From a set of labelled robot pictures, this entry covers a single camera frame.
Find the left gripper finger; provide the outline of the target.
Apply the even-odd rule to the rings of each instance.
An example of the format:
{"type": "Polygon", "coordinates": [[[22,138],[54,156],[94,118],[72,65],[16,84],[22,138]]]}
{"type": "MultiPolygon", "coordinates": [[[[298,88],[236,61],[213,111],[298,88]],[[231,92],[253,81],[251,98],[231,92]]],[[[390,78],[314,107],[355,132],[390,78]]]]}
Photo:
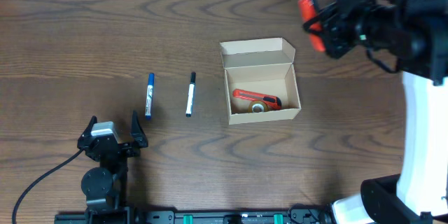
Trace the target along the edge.
{"type": "Polygon", "coordinates": [[[146,135],[141,128],[138,113],[136,111],[132,112],[131,136],[134,140],[144,140],[146,138],[146,135]]]}
{"type": "Polygon", "coordinates": [[[94,115],[91,117],[87,127],[85,128],[85,130],[82,133],[82,137],[90,137],[91,136],[91,132],[92,132],[92,128],[93,126],[97,123],[97,117],[94,115]]]}

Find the blue whiteboard marker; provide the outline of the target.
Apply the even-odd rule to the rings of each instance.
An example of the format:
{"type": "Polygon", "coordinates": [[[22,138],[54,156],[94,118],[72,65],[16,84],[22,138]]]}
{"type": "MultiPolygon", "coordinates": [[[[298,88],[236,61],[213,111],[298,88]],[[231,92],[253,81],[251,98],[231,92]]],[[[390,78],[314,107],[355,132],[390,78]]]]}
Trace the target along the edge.
{"type": "Polygon", "coordinates": [[[146,93],[146,107],[145,107],[145,117],[147,120],[152,118],[152,105],[153,105],[153,88],[155,83],[155,74],[149,73],[148,75],[148,85],[146,93]]]}

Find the red utility knife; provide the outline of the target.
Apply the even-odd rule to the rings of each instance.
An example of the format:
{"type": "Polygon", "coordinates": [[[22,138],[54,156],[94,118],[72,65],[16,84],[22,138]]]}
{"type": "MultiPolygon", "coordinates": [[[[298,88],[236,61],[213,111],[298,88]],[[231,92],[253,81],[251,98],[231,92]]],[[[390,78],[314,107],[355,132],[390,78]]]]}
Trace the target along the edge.
{"type": "Polygon", "coordinates": [[[270,107],[271,109],[274,109],[274,110],[279,110],[282,107],[280,98],[273,96],[273,95],[262,94],[262,93],[258,93],[258,92],[250,92],[250,91],[241,90],[241,89],[235,89],[232,92],[232,96],[235,98],[245,99],[245,100],[249,100],[252,102],[256,102],[256,101],[263,102],[268,107],[270,107]]]}

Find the yellow tape roll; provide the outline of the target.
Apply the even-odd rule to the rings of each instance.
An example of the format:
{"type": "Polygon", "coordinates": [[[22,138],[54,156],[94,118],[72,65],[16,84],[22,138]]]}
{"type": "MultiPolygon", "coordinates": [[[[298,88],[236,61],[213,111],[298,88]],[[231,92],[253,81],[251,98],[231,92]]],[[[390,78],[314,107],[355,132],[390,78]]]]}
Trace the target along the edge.
{"type": "Polygon", "coordinates": [[[268,111],[269,111],[268,105],[266,105],[265,102],[260,101],[260,100],[252,101],[248,105],[249,113],[264,113],[264,112],[268,112],[268,111]]]}

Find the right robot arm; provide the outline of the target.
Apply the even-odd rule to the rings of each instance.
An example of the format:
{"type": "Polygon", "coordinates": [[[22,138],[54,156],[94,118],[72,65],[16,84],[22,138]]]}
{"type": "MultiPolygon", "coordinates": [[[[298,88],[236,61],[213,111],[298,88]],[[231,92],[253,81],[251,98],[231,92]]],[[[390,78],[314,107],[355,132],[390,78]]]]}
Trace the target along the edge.
{"type": "Polygon", "coordinates": [[[431,223],[447,213],[447,0],[334,0],[307,30],[328,56],[387,50],[402,74],[405,152],[399,174],[362,182],[332,204],[336,223],[431,223]]]}

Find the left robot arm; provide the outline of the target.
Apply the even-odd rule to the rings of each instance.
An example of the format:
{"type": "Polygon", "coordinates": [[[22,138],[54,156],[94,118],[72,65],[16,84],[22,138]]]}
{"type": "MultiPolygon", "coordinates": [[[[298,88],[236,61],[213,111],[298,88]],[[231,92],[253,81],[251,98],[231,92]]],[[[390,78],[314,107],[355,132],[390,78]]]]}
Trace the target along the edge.
{"type": "Polygon", "coordinates": [[[139,157],[148,147],[136,111],[131,119],[131,141],[120,143],[114,123],[98,122],[92,116],[78,138],[77,147],[86,156],[99,163],[85,173],[81,190],[86,196],[86,223],[144,223],[144,215],[126,200],[127,160],[139,157]]]}

